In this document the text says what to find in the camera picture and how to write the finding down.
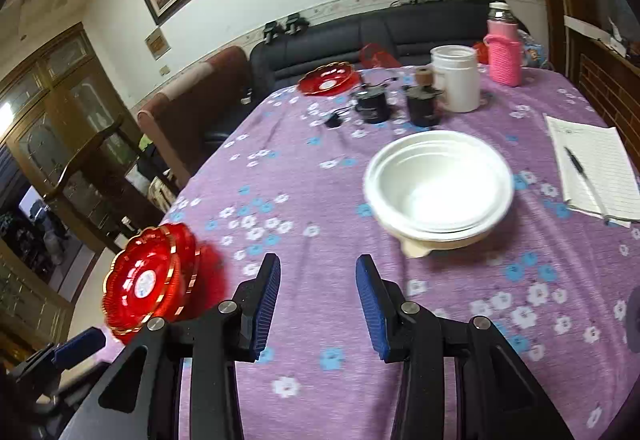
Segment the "cream plastic bowl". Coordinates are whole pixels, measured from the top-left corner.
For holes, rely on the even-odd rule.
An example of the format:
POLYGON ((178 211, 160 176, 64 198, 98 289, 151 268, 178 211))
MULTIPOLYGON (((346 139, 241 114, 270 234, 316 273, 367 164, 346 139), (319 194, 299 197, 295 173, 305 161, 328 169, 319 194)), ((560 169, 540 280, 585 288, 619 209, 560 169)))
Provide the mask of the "cream plastic bowl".
POLYGON ((497 223, 485 222, 452 232, 422 230, 409 221, 378 222, 391 236, 398 239, 402 253, 408 258, 423 258, 431 252, 454 250, 471 246, 487 238, 497 223))

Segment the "pink knitted bottle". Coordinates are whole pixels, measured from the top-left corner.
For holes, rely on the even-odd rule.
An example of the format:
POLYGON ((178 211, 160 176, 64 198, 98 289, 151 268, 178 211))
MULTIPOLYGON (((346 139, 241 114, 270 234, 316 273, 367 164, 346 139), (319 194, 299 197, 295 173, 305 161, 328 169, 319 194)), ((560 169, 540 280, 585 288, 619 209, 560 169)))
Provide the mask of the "pink knitted bottle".
POLYGON ((517 87, 522 79, 522 44, 518 21, 508 4, 489 4, 487 35, 489 76, 497 84, 517 87))

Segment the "white plastic jar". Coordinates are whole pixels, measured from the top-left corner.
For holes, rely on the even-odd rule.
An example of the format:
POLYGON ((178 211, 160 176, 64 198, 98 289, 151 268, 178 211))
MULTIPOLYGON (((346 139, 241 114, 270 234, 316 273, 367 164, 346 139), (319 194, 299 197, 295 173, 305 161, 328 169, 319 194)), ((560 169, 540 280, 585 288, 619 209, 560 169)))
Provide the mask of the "white plastic jar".
POLYGON ((480 72, 477 51, 446 44, 431 50, 431 69, 440 102, 451 113, 469 113, 480 107, 480 72))

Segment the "brown cork lid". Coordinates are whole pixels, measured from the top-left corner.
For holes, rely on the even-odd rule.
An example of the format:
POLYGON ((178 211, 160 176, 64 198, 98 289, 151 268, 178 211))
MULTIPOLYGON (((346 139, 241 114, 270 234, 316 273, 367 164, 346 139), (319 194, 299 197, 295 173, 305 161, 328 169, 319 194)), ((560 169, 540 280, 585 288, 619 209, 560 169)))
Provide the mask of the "brown cork lid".
POLYGON ((434 74, 431 67, 419 67, 414 71, 414 80, 419 87, 431 87, 434 85, 434 74))

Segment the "purple floral tablecloth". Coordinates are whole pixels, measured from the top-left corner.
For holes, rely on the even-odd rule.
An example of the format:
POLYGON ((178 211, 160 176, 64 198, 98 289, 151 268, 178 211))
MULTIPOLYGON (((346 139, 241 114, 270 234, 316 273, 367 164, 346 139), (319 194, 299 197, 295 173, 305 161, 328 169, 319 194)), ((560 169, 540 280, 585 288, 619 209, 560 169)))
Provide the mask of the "purple floral tablecloth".
POLYGON ((359 256, 438 316, 489 316, 577 439, 605 432, 639 374, 626 342, 627 301, 639 283, 639 230, 572 212, 546 120, 606 126, 585 86, 526 70, 518 88, 484 82, 482 106, 445 128, 478 137, 509 164, 514 200, 487 238, 458 250, 406 257, 363 196, 362 177, 386 144, 410 136, 401 70, 388 122, 348 115, 324 123, 344 96, 282 88, 250 114, 166 212, 212 244, 230 288, 252 278, 267 252, 281 285, 266 350, 236 368, 249 439, 384 439, 399 368, 373 350, 355 282, 359 256))

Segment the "dark wooden chair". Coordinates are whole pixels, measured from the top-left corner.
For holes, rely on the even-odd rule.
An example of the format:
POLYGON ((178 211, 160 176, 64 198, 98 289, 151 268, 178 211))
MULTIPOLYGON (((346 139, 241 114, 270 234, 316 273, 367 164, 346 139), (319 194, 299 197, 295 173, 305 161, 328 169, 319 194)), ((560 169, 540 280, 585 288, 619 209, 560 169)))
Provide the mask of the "dark wooden chair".
POLYGON ((102 150, 102 146, 110 137, 118 137, 130 148, 140 162, 148 163, 153 167, 153 164, 140 150, 139 145, 134 143, 122 129, 123 123, 124 118, 119 115, 110 126, 94 134, 66 163, 55 186, 43 195, 46 202, 62 198, 74 217, 105 247, 116 254, 122 248, 116 244, 114 238, 111 238, 103 229, 93 223, 89 216, 83 214, 73 205, 70 197, 65 194, 65 189, 75 174, 82 174, 107 204, 107 215, 115 221, 118 233, 125 235, 126 238, 133 238, 134 232, 126 230, 126 226, 122 223, 124 217, 130 220, 136 231, 156 226, 160 222, 163 213, 149 201, 145 194, 142 194, 127 180, 125 167, 116 166, 102 150))

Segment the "large red flower plate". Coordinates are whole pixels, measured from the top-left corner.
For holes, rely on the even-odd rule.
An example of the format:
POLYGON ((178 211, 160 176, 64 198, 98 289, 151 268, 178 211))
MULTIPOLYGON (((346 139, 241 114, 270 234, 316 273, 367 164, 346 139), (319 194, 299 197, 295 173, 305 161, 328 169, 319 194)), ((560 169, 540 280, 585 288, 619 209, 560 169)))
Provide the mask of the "large red flower plate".
POLYGON ((185 293, 175 239, 163 226, 146 229, 127 243, 104 278, 106 326, 127 345, 151 319, 175 319, 185 293))

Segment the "black pen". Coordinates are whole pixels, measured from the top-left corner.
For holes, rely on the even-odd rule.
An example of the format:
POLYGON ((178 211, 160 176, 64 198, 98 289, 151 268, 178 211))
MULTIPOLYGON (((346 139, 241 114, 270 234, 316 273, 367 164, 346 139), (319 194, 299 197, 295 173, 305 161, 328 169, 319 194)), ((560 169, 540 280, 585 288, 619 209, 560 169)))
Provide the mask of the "black pen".
POLYGON ((570 159, 570 162, 572 163, 573 167, 575 168, 576 172, 578 173, 578 176, 582 178, 582 182, 584 182, 584 185, 587 191, 589 192, 594 202, 598 206, 600 216, 602 217, 604 224, 608 224, 611 220, 611 216, 605 207, 602 197, 600 197, 600 194, 597 192, 596 187, 589 179, 584 166, 582 166, 582 163, 578 160, 578 157, 567 146, 564 148, 564 150, 568 158, 570 159))

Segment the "black jar left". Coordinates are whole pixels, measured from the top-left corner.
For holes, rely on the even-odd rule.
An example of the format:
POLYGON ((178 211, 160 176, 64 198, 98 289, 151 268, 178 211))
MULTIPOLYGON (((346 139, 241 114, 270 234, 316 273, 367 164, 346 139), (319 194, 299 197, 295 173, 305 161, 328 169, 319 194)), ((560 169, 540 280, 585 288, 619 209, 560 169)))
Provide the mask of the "black jar left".
POLYGON ((354 94, 355 110, 366 124, 380 124, 390 119, 390 106, 383 86, 364 88, 354 94))

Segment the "wooden cabinet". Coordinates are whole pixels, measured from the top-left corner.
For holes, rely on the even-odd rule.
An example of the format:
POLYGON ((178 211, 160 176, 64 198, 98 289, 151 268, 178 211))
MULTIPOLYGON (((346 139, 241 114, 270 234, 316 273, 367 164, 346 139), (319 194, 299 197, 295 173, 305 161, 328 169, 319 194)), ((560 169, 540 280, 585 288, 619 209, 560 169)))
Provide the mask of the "wooden cabinet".
MULTIPOLYGON (((13 366, 70 329, 81 283, 105 247, 62 198, 46 202, 66 163, 122 115, 142 133, 107 78, 84 28, 76 24, 1 77, 1 361, 13 366)), ((140 160, 119 140, 102 146, 126 178, 140 160)), ((82 174, 65 194, 115 242, 107 204, 82 174)))

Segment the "black jar right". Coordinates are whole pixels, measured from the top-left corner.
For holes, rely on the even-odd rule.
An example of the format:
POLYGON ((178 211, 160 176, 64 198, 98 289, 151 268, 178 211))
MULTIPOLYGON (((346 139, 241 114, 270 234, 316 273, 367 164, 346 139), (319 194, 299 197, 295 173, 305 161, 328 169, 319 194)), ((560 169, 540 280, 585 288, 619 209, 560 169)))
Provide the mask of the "black jar right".
POLYGON ((432 86, 403 86, 410 122, 417 127, 432 128, 440 123, 437 108, 439 91, 432 86))

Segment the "black jar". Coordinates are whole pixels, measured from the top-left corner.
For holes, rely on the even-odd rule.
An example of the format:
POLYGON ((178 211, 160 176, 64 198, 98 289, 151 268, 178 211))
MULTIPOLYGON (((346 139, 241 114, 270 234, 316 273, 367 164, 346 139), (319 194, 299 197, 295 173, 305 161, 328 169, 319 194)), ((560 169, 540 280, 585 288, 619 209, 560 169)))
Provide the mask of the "black jar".
POLYGON ((390 106, 383 86, 364 88, 354 94, 355 110, 366 124, 380 124, 390 119, 390 106))
POLYGON ((432 128, 440 123, 437 108, 439 91, 432 86, 403 86, 410 122, 417 127, 432 128))

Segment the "white notepad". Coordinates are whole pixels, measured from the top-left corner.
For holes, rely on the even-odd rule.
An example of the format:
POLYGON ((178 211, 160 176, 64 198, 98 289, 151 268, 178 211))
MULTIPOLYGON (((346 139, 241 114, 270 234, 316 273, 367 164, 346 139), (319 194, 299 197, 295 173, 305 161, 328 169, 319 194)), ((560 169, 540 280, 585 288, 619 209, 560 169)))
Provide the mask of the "white notepad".
POLYGON ((620 224, 637 223, 638 182, 617 130, 551 116, 546 117, 546 123, 559 168, 562 197, 567 206, 602 219, 598 206, 564 150, 566 146, 584 166, 611 220, 620 224))

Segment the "black power adapter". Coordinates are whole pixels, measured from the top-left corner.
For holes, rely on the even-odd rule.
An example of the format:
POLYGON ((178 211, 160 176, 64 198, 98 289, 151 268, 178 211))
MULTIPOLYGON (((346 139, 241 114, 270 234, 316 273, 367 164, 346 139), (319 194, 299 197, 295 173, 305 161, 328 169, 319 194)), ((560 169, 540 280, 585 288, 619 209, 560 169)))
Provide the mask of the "black power adapter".
POLYGON ((324 126, 334 129, 341 127, 343 123, 343 117, 340 113, 334 112, 332 113, 325 121, 324 126))

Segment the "red plastic bag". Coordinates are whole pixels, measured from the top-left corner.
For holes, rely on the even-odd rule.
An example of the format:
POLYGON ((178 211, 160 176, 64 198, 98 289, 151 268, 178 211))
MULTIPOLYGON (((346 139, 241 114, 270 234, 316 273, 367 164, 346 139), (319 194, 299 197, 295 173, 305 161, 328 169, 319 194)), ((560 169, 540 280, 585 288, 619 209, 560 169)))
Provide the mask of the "red plastic bag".
POLYGON ((359 52, 363 68, 397 68, 401 62, 379 44, 366 44, 359 52))

